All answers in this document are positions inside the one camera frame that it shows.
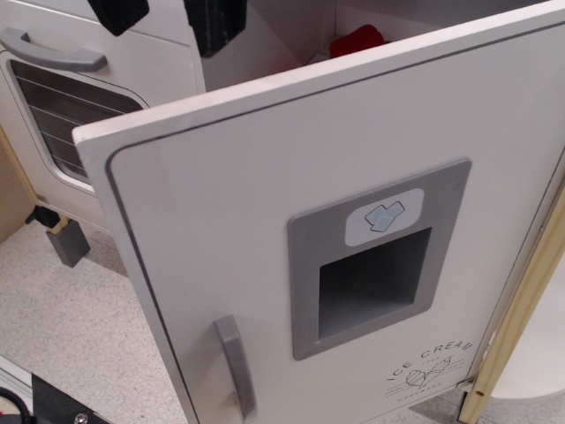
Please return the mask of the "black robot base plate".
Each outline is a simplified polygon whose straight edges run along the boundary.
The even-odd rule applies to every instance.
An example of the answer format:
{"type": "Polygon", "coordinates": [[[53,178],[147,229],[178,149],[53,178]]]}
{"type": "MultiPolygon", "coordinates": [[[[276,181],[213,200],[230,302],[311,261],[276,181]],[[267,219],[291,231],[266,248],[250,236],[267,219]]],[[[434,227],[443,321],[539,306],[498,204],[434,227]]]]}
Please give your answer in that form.
{"type": "Polygon", "coordinates": [[[2,423],[100,423],[108,421],[37,375],[1,375],[2,423]]]}

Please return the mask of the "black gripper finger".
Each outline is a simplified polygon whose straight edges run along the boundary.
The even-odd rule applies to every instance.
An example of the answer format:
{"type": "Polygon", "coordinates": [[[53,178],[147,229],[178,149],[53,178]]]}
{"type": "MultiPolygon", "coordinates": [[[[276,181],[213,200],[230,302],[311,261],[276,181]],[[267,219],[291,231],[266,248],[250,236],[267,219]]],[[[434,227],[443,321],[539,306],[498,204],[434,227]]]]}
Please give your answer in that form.
{"type": "Polygon", "coordinates": [[[245,29],[246,0],[185,0],[184,6],[202,58],[214,56],[245,29]]]}
{"type": "Polygon", "coordinates": [[[98,21],[113,35],[119,36],[149,13],[147,0],[88,0],[98,21]]]}

